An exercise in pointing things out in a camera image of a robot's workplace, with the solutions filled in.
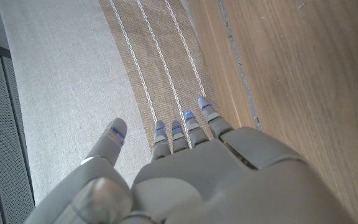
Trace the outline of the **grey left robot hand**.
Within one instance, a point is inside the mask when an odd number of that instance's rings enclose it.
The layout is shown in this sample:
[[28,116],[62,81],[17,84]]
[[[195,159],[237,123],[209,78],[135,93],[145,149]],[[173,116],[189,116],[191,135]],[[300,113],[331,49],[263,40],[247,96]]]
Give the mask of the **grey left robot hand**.
[[111,121],[81,164],[27,223],[353,223],[306,160],[254,128],[234,129],[204,97],[168,137],[157,121],[152,160],[131,185],[115,170],[127,133]]

